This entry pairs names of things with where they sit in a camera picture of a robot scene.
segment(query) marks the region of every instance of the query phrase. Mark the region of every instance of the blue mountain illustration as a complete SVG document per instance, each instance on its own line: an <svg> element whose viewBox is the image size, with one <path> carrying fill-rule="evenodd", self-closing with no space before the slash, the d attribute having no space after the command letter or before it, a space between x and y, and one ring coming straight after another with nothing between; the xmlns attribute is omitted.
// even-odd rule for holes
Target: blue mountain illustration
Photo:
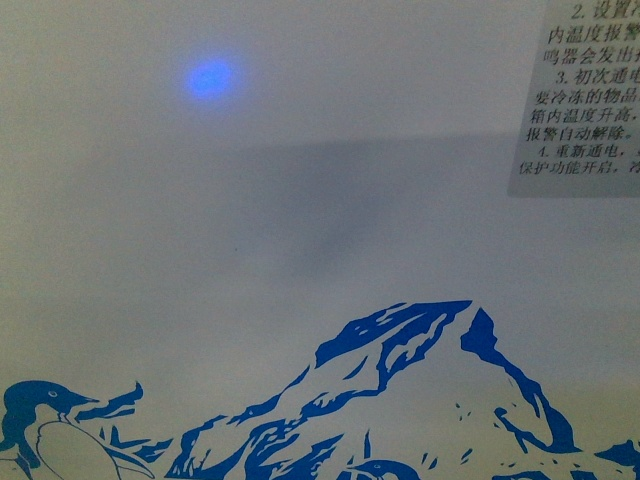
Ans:
<svg viewBox="0 0 640 480"><path fill-rule="evenodd" d="M471 445L460 444L457 466L451 460L447 463L442 454L425 451L427 446L420 456L401 461L376 451L374 438L384 443L387 427L374 432L371 425L359 429L342 423L366 416L383 400L401 409L406 393L389 399L394 398L392 380L405 370L412 368L416 375L425 367L446 369L446 365L430 364L430 355L447 329L459 330L454 326L471 303L397 304L347 323L335 338L317 348L314 362L280 392L241 414L221 414L186 432L166 477L426 480L437 474L437 478L474 478L474 462L482 460ZM495 465L492 479L553 479L560 470L562 478L574 480L597 480L596 474L600 480L610 474L640 478L635 477L640 453L631 440L597 456L576 445L572 425L552 406L542 386L496 348L494 323L484 310L477 310L456 338L451 348L457 355L504 375L514 391L511 402L495 399L491 421L485 422L489 435L500 435L510 451L519 452L517 458L505 452L505 461ZM530 418L512 420L517 410L530 412ZM474 418L458 402L452 412L460 425ZM349 437L357 435L364 445L354 451Z"/></svg>
<svg viewBox="0 0 640 480"><path fill-rule="evenodd" d="M280 391L213 416L179 442L124 439L109 426L135 413L139 384L98 402L50 382L19 382L4 395L0 453L15 452L8 459L31 480L41 468L77 478L48 463L46 442L27 441L36 406L46 404L58 420L40 431L88 441L116 465L114 479L127 470L201 480L640 480L638 439L580 448L569 418L498 349L493 320L471 305L396 304L350 321ZM441 392L456 383L455 398ZM87 433L96 422L104 426Z"/></svg>

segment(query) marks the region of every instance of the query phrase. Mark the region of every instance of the snowy mountain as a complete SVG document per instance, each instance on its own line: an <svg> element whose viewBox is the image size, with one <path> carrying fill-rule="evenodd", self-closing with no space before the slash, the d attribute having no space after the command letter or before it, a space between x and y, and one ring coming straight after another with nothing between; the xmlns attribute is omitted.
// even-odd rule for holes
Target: snowy mountain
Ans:
<svg viewBox="0 0 640 480"><path fill-rule="evenodd" d="M166 477L640 478L632 440L576 445L569 419L470 306L398 304L347 323L279 392L186 432Z"/></svg>

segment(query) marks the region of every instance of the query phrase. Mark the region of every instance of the instruction label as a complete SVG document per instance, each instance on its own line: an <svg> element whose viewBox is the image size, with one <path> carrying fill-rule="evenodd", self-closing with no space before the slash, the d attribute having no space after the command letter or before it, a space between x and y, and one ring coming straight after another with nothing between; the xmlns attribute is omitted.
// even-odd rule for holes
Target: instruction label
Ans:
<svg viewBox="0 0 640 480"><path fill-rule="evenodd" d="M515 197L640 196L640 0L550 0Z"/></svg>

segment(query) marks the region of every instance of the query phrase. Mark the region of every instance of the penguin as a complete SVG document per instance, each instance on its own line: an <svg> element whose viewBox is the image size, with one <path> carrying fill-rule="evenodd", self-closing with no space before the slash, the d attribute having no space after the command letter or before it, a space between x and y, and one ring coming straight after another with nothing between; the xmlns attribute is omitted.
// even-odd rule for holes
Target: penguin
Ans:
<svg viewBox="0 0 640 480"><path fill-rule="evenodd" d="M420 480L418 472L413 468L394 460L368 460L348 468L375 480Z"/></svg>
<svg viewBox="0 0 640 480"><path fill-rule="evenodd" d="M108 447L67 418L72 408L94 402L98 400L52 382L30 380L12 385L4 394L0 452L17 447L13 460L29 480L120 480Z"/></svg>

